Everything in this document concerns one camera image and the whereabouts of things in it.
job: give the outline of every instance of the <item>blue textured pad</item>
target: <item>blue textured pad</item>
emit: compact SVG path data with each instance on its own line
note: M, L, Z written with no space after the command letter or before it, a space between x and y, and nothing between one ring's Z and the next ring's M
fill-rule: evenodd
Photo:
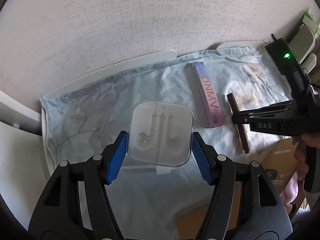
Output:
M204 152L201 149L200 144L196 139L195 135L193 135L193 140L192 140L192 152L196 159L202 179L205 180L211 186L212 178L211 178L210 164L207 158L205 157Z
M115 154L113 155L113 157L109 162L108 175L106 176L106 181L108 184L111 184L118 177L121 165L125 157L125 153L127 152L127 149L126 149L127 138L128 138L128 133L126 133L123 136Z

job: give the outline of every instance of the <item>pink plush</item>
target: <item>pink plush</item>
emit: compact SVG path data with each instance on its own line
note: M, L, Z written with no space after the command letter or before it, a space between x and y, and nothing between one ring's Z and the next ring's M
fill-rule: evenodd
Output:
M295 172L290 179L288 185L285 187L284 191L281 193L280 198L284 205L290 204L298 195L298 175Z

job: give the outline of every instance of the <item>brown cylindrical rod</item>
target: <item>brown cylindrical rod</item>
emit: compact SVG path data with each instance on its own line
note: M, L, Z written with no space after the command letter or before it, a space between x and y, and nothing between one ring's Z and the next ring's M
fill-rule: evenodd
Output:
M235 100L235 97L233 96L233 93L227 94L227 98L233 114L238 114L240 111L239 111L237 102ZM238 128L238 133L240 136L242 148L244 150L244 153L247 154L250 152L250 145L247 137L247 132L245 131L245 128L244 128L244 124L237 124L237 128Z

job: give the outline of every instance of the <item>bed sheet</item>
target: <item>bed sheet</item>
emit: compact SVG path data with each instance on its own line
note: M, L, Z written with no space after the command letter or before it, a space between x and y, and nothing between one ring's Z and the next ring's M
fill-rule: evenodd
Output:
M204 62L214 85L224 125L208 129L204 105L192 70ZM281 136L251 132L246 127L251 152L244 154L226 95L232 92L240 110L254 109L290 98L275 66L263 63L259 48L205 50L175 60L146 65L103 78L66 97L44 99L46 144L57 166L62 160L86 161L113 143L121 130L129 130L132 112L141 101L188 106L194 114L194 130L219 154L249 163L262 161ZM137 165L129 156L127 165ZM202 180L193 156L170 174L153 169L121 169L106 187L111 207L125 238L179 239L175 219L205 203L213 191ZM90 220L80 185L81 209L86 227Z

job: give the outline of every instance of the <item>finger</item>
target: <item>finger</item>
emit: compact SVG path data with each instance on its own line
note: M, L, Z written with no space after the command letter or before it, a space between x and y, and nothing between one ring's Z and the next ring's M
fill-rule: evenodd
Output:
M293 156L299 163L304 163L306 161L306 154L299 147L295 149Z
M305 133L302 135L303 141L309 147L320 148L320 133Z
M298 163L297 165L297 173L301 178L305 178L306 174L309 171L309 166L306 163Z
M292 145L296 145L297 142L298 142L298 139L297 139L296 137L292 137L292 138L291 138L291 143L292 143Z

